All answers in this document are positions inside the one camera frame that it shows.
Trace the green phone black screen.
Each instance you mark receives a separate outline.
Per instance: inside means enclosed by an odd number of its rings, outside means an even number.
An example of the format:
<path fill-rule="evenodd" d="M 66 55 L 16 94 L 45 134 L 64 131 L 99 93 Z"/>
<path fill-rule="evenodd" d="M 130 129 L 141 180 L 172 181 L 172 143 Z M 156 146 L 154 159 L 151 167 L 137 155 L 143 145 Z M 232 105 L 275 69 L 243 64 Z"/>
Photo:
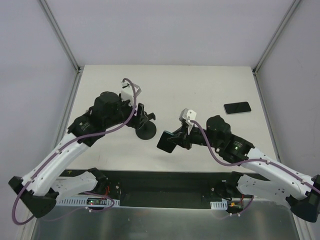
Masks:
<path fill-rule="evenodd" d="M 169 131 L 163 131 L 156 147 L 166 153 L 171 154 L 176 148 L 177 144 L 172 141 L 172 138 L 175 138 L 175 135 Z"/>

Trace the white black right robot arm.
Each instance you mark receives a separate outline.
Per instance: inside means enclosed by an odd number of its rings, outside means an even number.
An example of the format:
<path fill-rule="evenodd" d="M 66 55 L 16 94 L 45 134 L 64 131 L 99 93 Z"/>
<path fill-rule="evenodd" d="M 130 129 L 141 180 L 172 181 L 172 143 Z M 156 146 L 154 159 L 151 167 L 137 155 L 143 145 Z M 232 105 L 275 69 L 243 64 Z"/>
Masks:
<path fill-rule="evenodd" d="M 265 155 L 251 142 L 234 135 L 220 115 L 210 117 L 203 129 L 195 120 L 184 120 L 168 139 L 189 150 L 193 144 L 206 146 L 212 157 L 225 167 L 239 166 L 263 176 L 265 181 L 238 174 L 225 184 L 230 197 L 259 196 L 289 207 L 297 217 L 315 223 L 320 214 L 320 177 L 289 168 Z"/>

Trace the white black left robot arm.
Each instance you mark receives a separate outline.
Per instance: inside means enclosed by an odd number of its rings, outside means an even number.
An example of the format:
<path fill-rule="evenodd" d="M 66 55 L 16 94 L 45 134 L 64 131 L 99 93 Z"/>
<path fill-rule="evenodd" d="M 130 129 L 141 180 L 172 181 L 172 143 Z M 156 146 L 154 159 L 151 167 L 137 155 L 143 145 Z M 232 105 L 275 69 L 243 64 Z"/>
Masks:
<path fill-rule="evenodd" d="M 136 96 L 124 99 L 124 93 L 105 91 L 98 96 L 86 113 L 77 117 L 68 127 L 67 134 L 60 143 L 37 167 L 23 177 L 14 176 L 8 184 L 17 194 L 11 217 L 15 224 L 16 208 L 22 201 L 33 217 L 41 218 L 48 214 L 57 202 L 80 193 L 107 197 L 107 177 L 97 168 L 58 181 L 57 177 L 78 156 L 88 150 L 97 140 L 124 126 L 141 130 L 152 123 L 156 116 L 147 113 Z"/>

